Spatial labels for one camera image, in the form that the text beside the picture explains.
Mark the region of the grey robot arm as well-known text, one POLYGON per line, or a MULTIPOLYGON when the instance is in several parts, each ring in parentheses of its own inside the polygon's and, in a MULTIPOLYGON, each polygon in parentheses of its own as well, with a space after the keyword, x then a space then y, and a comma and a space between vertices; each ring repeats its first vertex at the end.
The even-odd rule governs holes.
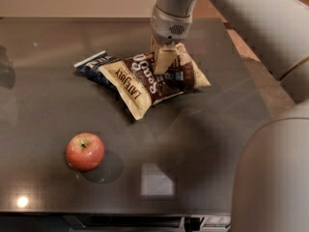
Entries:
MULTIPOLYGON (((254 54, 245 66, 293 101, 257 129, 235 174, 231 232, 309 232, 309 8, 298 0, 210 0, 254 54)), ((156 0, 151 27, 165 71, 196 0, 156 0)))

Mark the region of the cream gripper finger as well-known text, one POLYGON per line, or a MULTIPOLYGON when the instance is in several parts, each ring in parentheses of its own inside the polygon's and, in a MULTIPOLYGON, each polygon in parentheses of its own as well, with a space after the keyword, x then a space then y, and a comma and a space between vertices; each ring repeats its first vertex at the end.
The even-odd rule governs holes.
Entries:
POLYGON ((177 57, 174 47, 161 46, 158 52, 157 64, 154 64, 154 74, 165 74, 177 57))
POLYGON ((154 63, 157 64, 158 52, 160 45, 155 40, 154 36, 151 36, 151 52, 154 54, 154 63))

